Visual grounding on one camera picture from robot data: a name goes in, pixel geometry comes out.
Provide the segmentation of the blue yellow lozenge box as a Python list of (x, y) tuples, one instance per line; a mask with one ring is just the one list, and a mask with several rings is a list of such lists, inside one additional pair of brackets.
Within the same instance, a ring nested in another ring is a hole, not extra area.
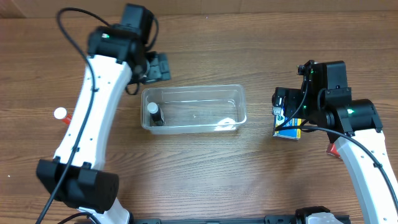
[[(287, 118), (285, 118), (283, 115), (274, 116), (274, 128), (278, 127), (285, 120), (287, 120)], [(292, 118), (287, 124), (284, 125), (284, 127), (299, 126), (301, 123), (302, 123), (302, 119)], [(301, 130), (300, 129), (287, 129), (287, 130), (283, 130), (283, 131), (276, 131), (274, 129), (272, 136), (277, 137), (277, 138), (299, 140), (301, 138)]]

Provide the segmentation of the black bottle white cap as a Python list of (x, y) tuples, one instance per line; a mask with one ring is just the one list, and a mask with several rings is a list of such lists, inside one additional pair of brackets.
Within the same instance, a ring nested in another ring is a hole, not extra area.
[(147, 111), (149, 112), (150, 118), (156, 126), (164, 125), (164, 114), (158, 104), (150, 102), (147, 105)]

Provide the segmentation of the orange tube white cap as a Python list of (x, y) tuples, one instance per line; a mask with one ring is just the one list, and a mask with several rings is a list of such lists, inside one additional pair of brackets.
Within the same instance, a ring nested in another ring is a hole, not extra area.
[(64, 107), (58, 107), (54, 110), (53, 116), (60, 120), (63, 121), (65, 124), (69, 125), (72, 121), (72, 116), (71, 114), (68, 113), (67, 109)]

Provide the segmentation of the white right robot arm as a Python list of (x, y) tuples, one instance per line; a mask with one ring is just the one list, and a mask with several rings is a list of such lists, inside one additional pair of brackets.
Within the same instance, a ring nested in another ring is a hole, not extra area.
[(389, 161), (382, 121), (369, 99), (353, 100), (344, 61), (297, 67), (299, 89), (277, 87), (275, 131), (324, 131), (343, 160), (365, 223), (397, 223), (397, 179)]

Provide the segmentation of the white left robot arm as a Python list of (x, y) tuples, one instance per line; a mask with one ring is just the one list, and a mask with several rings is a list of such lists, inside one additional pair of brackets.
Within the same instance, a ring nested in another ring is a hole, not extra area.
[(50, 201), (77, 209), (93, 223), (132, 223), (117, 198), (119, 177), (105, 172), (106, 145), (113, 118), (129, 85), (169, 80), (165, 54), (153, 51), (158, 29), (144, 6), (127, 4), (119, 23), (103, 21), (88, 38), (85, 77), (65, 137), (51, 160), (39, 161), (36, 174)]

